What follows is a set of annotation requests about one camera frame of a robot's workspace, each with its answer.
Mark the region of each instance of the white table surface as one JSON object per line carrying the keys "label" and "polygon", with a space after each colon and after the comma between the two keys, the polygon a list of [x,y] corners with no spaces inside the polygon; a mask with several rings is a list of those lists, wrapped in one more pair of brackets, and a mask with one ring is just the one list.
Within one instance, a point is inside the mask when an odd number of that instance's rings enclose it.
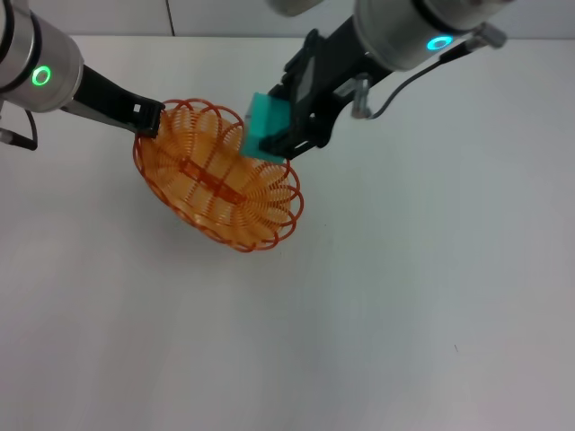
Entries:
{"label": "white table surface", "polygon": [[[301,44],[76,40],[239,112]],[[129,132],[38,115],[35,154],[0,147],[0,429],[574,429],[574,70],[575,41],[513,41],[346,110],[294,163],[296,233],[249,255],[164,207]]]}

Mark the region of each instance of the teal sponge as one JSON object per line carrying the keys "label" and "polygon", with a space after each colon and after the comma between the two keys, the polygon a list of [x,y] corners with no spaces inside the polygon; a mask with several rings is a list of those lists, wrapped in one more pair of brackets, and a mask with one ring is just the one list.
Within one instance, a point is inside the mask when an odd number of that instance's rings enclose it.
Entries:
{"label": "teal sponge", "polygon": [[267,94],[255,93],[250,110],[245,117],[245,135],[240,154],[266,162],[283,163],[283,157],[262,151],[260,142],[266,137],[289,130],[289,119],[288,101],[275,99]]}

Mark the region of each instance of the wire basket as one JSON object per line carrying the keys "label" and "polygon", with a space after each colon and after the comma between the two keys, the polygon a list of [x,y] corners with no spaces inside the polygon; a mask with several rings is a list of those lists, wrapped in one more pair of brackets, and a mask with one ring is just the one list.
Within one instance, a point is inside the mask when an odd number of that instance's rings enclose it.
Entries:
{"label": "wire basket", "polygon": [[182,220],[242,251],[274,248],[304,210],[289,161],[239,155],[243,121],[201,99],[170,100],[156,139],[136,136],[134,162],[152,191]]}

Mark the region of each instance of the black cable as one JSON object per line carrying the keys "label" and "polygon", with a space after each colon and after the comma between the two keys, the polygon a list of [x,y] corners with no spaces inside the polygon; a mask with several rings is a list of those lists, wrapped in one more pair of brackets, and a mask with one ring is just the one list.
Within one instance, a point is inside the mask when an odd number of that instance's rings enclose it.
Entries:
{"label": "black cable", "polygon": [[375,114],[373,114],[371,117],[369,117],[369,119],[378,119],[379,117],[381,117],[384,112],[387,110],[387,108],[389,108],[389,105],[392,104],[392,101],[394,101],[395,96],[397,96],[397,94],[400,93],[401,90],[403,90],[405,87],[407,87],[409,84],[411,84],[413,81],[421,78],[422,76],[424,76],[425,74],[431,72],[432,70],[437,69],[438,67],[440,67],[442,65],[442,63],[437,62],[432,64],[429,67],[426,67],[425,69],[423,69],[421,72],[418,72],[417,74],[415,74],[414,76],[412,76],[411,78],[409,78],[407,81],[405,81],[403,84],[401,84],[399,87],[397,87],[395,89],[394,92],[392,92],[392,95],[389,96],[389,98],[387,99],[387,101],[385,101],[384,106],[381,107],[381,110],[379,110],[378,112],[376,112]]}
{"label": "black cable", "polygon": [[465,42],[460,43],[459,45],[457,45],[456,47],[451,48],[449,51],[444,52],[443,54],[441,54],[441,56],[439,56],[439,60],[434,63],[433,65],[423,69],[421,72],[418,72],[417,74],[415,74],[414,76],[412,76],[411,78],[409,78],[407,81],[405,81],[403,84],[401,84],[399,87],[397,87],[395,89],[394,92],[392,92],[392,95],[389,96],[389,98],[387,99],[387,101],[384,103],[384,106],[381,107],[381,110],[379,110],[378,112],[376,112],[375,114],[373,114],[371,117],[369,117],[369,119],[378,119],[379,117],[381,117],[383,115],[383,113],[387,110],[387,108],[389,108],[389,105],[392,104],[392,101],[394,101],[395,96],[397,96],[397,94],[400,93],[401,90],[403,90],[405,87],[407,87],[409,84],[411,84],[413,81],[421,78],[422,76],[424,76],[425,74],[431,72],[432,70],[437,69],[438,67],[445,65],[447,63],[450,63],[454,60],[457,60],[461,57],[465,57],[468,56],[469,54],[471,54],[473,51],[471,51],[467,44]]}
{"label": "black cable", "polygon": [[2,142],[8,145],[19,146],[30,151],[36,151],[38,149],[38,129],[36,129],[36,122],[34,117],[29,110],[24,110],[26,116],[30,121],[30,127],[32,129],[32,139],[26,136],[22,136],[19,133],[14,133],[12,130],[6,130],[5,128],[0,128],[0,137]]}
{"label": "black cable", "polygon": [[34,120],[34,116],[29,110],[24,110],[24,112],[26,112],[26,117],[28,117],[28,120],[30,121],[30,128],[32,129],[32,141],[34,141],[34,144],[38,148],[38,129],[36,128],[36,121]]}
{"label": "black cable", "polygon": [[168,19],[170,20],[170,30],[172,31],[172,36],[175,36],[176,32],[173,30],[172,11],[170,10],[170,0],[165,0],[165,8],[168,10]]}

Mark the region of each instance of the blue led ring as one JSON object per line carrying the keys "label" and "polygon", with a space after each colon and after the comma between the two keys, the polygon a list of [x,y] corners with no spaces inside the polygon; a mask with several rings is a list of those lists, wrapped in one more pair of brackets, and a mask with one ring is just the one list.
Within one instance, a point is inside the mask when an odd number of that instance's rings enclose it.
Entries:
{"label": "blue led ring", "polygon": [[452,36],[439,36],[428,42],[428,49],[430,51],[437,51],[445,48],[447,45],[451,44],[451,42],[453,42]]}

